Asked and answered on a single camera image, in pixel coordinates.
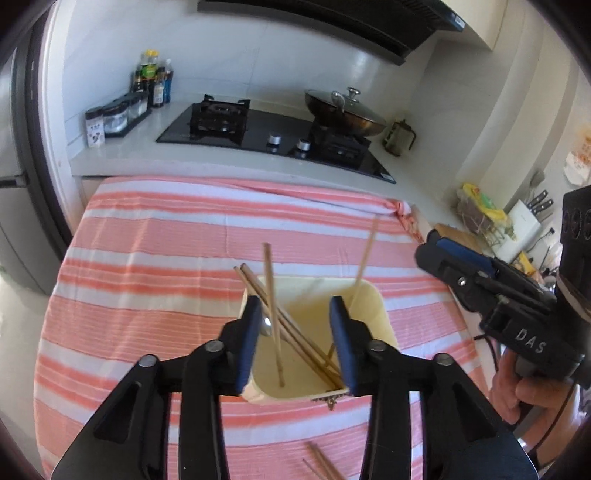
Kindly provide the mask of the person's right hand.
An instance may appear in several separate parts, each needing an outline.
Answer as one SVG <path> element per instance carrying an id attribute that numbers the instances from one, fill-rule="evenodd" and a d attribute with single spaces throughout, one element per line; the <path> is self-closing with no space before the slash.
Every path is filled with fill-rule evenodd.
<path id="1" fill-rule="evenodd" d="M 513 425 L 521 417 L 520 404 L 542 409 L 541 415 L 522 436 L 529 453 L 539 465 L 553 462 L 572 440 L 584 415 L 580 410 L 580 388 L 576 384 L 544 378 L 520 378 L 517 355 L 506 349 L 493 377 L 490 402 L 504 421 Z"/>

